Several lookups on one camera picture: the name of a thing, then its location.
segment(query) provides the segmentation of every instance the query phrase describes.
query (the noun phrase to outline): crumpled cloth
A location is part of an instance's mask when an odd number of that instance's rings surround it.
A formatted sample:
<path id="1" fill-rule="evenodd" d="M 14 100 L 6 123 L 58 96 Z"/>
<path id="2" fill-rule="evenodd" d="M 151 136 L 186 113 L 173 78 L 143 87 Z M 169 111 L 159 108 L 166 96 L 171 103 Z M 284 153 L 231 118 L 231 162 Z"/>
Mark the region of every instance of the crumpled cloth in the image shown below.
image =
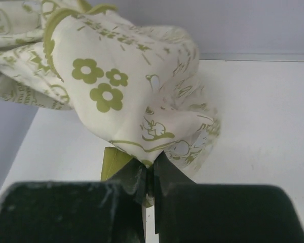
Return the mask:
<path id="1" fill-rule="evenodd" d="M 148 167 L 164 150 L 192 175 L 219 135 L 198 66 L 185 30 L 135 26 L 111 5 L 0 2 L 0 99 L 74 109 Z"/>

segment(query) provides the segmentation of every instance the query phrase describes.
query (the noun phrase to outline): green flower print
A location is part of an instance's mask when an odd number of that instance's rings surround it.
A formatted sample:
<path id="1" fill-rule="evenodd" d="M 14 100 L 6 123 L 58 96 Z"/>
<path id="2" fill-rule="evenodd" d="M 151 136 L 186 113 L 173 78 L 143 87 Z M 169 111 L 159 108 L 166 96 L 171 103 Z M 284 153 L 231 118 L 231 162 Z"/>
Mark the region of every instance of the green flower print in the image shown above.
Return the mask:
<path id="1" fill-rule="evenodd" d="M 123 108 L 123 94 L 118 89 L 112 89 L 109 84 L 100 84 L 90 91 L 90 98 L 97 101 L 97 109 L 106 113 L 110 109 L 121 110 Z"/>
<path id="2" fill-rule="evenodd" d="M 72 76 L 77 80 L 83 80 L 86 84 L 94 84 L 97 78 L 103 77 L 103 70 L 97 67 L 97 62 L 93 59 L 77 58 L 73 61 L 74 70 Z"/>
<path id="3" fill-rule="evenodd" d="M 116 68 L 106 72 L 106 77 L 110 80 L 110 84 L 113 86 L 127 86 L 128 76 Z"/>

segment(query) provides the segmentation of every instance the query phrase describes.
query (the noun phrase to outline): white table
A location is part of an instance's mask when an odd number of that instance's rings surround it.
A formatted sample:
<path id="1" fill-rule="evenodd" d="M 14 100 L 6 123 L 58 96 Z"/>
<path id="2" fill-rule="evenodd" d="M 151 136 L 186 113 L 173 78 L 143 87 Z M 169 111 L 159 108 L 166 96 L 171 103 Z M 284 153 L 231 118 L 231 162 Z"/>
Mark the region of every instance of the white table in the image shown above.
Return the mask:
<path id="1" fill-rule="evenodd" d="M 273 184 L 304 226 L 304 63 L 201 61 L 222 118 L 217 146 L 195 176 L 202 183 Z M 73 111 L 40 109 L 2 191 L 23 180 L 99 180 L 104 147 Z M 147 243 L 154 235 L 147 211 Z"/>

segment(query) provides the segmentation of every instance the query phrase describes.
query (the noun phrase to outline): white surface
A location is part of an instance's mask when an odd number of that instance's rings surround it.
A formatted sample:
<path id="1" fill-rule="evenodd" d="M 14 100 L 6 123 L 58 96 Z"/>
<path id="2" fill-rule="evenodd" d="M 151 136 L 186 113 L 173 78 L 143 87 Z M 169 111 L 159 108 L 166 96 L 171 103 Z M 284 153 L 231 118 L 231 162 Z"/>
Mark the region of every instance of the white surface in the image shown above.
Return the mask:
<path id="1" fill-rule="evenodd" d="M 107 2 L 119 6 L 120 13 L 138 25 L 184 27 L 201 53 L 304 54 L 304 0 Z"/>
<path id="2" fill-rule="evenodd" d="M 0 188 L 37 108 L 0 101 Z"/>
<path id="3" fill-rule="evenodd" d="M 304 225 L 304 63 L 201 61 L 222 116 L 217 146 L 198 182 L 273 184 Z M 3 189 L 20 180 L 98 180 L 104 147 L 73 112 L 40 109 Z M 147 212 L 147 243 L 154 235 Z"/>

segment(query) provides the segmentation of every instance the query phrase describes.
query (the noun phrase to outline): green fabric tab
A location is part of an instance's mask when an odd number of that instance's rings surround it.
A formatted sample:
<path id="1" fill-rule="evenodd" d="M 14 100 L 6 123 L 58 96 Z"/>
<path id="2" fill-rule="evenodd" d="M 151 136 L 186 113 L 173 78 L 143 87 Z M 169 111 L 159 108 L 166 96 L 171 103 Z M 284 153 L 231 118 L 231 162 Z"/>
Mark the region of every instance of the green fabric tab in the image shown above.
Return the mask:
<path id="1" fill-rule="evenodd" d="M 102 162 L 101 181 L 106 181 L 124 167 L 133 157 L 114 147 L 106 147 Z"/>

